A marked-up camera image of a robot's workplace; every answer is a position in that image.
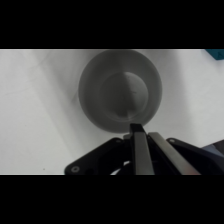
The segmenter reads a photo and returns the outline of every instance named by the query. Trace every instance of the white table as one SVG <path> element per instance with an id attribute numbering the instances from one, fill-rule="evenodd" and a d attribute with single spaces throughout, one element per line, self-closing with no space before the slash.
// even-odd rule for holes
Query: white table
<path id="1" fill-rule="evenodd" d="M 0 50 L 0 174 L 63 174 L 114 136 L 83 114 L 77 90 L 103 50 Z M 224 139 L 224 61 L 204 50 L 138 50 L 157 67 L 163 100 L 147 132 L 202 147 Z"/>

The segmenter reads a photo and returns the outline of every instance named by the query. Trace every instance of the bowl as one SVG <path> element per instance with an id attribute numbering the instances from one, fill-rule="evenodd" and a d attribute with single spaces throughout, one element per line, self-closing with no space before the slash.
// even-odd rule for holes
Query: bowl
<path id="1" fill-rule="evenodd" d="M 162 98 L 152 62 L 134 50 L 107 50 L 85 67 L 79 83 L 81 107 L 99 128 L 126 133 L 131 123 L 147 124 Z"/>

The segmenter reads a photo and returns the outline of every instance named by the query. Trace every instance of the gray bowl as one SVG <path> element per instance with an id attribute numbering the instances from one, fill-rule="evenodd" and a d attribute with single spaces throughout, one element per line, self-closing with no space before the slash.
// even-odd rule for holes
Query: gray bowl
<path id="1" fill-rule="evenodd" d="M 162 98 L 158 71 L 133 50 L 108 50 L 92 59 L 79 83 L 79 100 L 86 116 L 99 128 L 126 133 L 131 123 L 145 125 Z"/>

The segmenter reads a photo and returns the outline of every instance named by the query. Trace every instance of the white surface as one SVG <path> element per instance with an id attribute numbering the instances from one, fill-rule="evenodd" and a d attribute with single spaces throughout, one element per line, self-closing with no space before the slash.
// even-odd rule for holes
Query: white surface
<path id="1" fill-rule="evenodd" d="M 77 90 L 103 50 L 0 50 L 0 174 L 63 174 L 114 135 L 83 114 Z M 204 50 L 138 50 L 157 67 L 163 100 L 147 132 L 202 147 L 224 139 L 224 61 Z"/>

